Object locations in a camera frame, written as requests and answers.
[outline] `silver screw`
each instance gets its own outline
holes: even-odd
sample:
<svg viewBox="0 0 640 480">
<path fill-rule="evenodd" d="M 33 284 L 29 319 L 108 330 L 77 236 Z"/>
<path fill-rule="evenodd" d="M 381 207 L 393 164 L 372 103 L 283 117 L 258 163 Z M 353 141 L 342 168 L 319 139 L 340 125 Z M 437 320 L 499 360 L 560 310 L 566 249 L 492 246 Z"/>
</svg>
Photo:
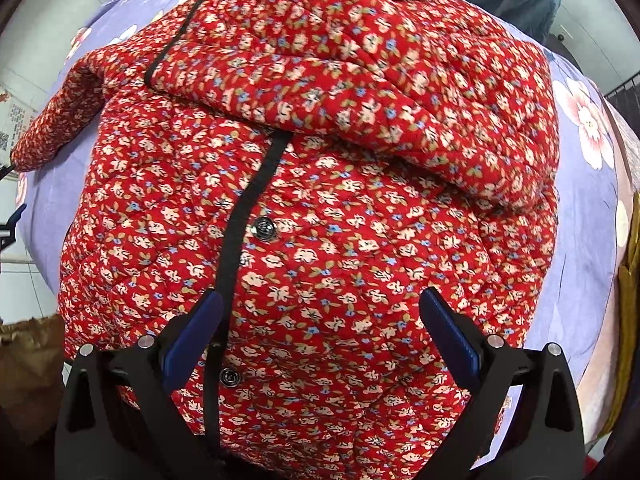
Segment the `silver screw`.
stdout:
<svg viewBox="0 0 640 480">
<path fill-rule="evenodd" d="M 549 343 L 549 345 L 546 347 L 547 350 L 549 350 L 549 353 L 551 355 L 560 355 L 562 353 L 562 348 L 560 347 L 560 345 L 558 343 Z"/>
<path fill-rule="evenodd" d="M 94 351 L 94 346 L 91 343 L 87 343 L 80 347 L 80 355 L 87 357 L 91 352 Z"/>
<path fill-rule="evenodd" d="M 138 346 L 140 348 L 151 348 L 156 342 L 156 338 L 152 335 L 143 335 L 138 339 Z"/>
<path fill-rule="evenodd" d="M 487 337 L 486 341 L 489 343 L 489 346 L 493 348 L 502 348 L 504 346 L 504 339 L 497 334 L 491 334 Z"/>
</svg>

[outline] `brown paper bag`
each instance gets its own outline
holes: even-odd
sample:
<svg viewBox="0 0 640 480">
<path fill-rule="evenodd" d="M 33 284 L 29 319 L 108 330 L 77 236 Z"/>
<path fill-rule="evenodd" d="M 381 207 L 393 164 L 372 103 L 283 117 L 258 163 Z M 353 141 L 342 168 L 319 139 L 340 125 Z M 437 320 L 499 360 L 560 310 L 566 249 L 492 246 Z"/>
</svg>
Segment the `brown paper bag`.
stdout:
<svg viewBox="0 0 640 480">
<path fill-rule="evenodd" d="M 10 325 L 0 320 L 0 406 L 25 444 L 58 419 L 64 336 L 58 314 Z"/>
</svg>

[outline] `purple bedsheet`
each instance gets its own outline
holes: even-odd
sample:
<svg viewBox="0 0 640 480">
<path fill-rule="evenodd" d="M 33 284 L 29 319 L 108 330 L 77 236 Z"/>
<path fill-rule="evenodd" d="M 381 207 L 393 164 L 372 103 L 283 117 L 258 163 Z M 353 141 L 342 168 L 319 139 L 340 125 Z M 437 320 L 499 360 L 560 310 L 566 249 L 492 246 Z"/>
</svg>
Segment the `purple bedsheet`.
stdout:
<svg viewBox="0 0 640 480">
<path fill-rule="evenodd" d="M 136 30 L 181 0 L 111 0 L 81 31 L 75 51 L 60 73 L 86 52 L 123 41 Z M 511 25 L 512 34 L 532 41 Z M 594 85 L 572 65 L 546 51 L 558 105 L 561 159 L 556 179 L 559 192 L 559 229 L 552 267 L 545 279 L 534 322 L 527 335 L 528 348 L 556 341 L 564 349 L 578 381 L 588 364 L 600 333 L 607 298 L 616 271 L 616 208 L 618 180 L 614 168 L 614 139 L 590 142 L 590 132 L 602 122 L 575 115 L 578 100 L 591 102 L 593 115 L 601 107 Z M 25 244 L 50 288 L 58 291 L 63 239 L 78 207 L 91 149 L 97 137 L 92 121 L 44 168 L 28 174 L 26 202 L 20 222 Z M 508 410 L 506 421 L 511 418 Z M 508 424 L 503 424 L 492 445 L 492 456 Z"/>
</svg>

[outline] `button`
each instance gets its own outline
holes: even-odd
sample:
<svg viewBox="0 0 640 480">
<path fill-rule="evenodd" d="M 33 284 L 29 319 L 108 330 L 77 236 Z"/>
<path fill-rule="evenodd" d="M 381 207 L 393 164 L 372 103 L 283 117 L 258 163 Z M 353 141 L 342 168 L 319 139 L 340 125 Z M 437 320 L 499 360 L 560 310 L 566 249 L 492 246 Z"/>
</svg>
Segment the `button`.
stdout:
<svg viewBox="0 0 640 480">
<path fill-rule="evenodd" d="M 261 242 L 271 242 L 276 237 L 276 224 L 268 216 L 258 216 L 251 226 L 252 234 Z"/>
<path fill-rule="evenodd" d="M 242 376 L 233 368 L 225 368 L 220 372 L 220 382 L 227 388 L 235 388 L 242 381 Z"/>
</svg>

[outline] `red floral jacket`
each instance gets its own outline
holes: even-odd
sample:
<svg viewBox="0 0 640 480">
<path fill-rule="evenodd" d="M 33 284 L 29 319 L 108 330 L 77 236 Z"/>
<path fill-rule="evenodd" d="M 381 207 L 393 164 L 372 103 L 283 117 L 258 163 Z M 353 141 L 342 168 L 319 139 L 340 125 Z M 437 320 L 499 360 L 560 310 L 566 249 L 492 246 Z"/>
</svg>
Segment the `red floral jacket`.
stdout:
<svg viewBox="0 0 640 480">
<path fill-rule="evenodd" d="M 411 478 L 465 403 L 418 295 L 520 344 L 550 265 L 539 48 L 463 0 L 192 0 L 80 59 L 15 167 L 101 108 L 67 354 L 157 333 L 214 285 L 226 351 L 174 393 L 194 432 L 290 478 Z"/>
</svg>

